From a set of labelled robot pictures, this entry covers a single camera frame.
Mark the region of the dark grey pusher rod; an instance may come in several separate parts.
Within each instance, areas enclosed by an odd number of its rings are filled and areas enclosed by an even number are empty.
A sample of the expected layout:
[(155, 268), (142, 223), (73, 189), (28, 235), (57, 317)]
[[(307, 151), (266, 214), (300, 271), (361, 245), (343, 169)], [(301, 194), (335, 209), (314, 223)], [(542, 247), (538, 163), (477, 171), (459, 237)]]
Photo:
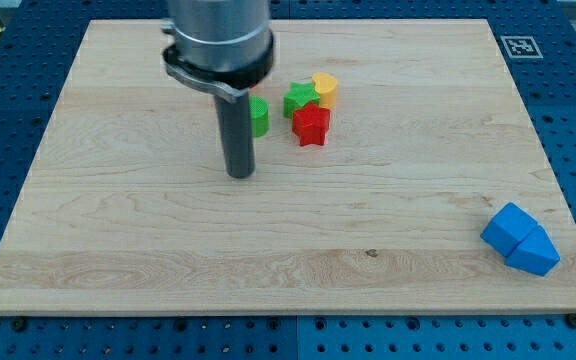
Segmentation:
[(249, 95), (245, 92), (233, 103), (214, 96), (220, 139), (227, 174), (245, 179), (255, 170)]

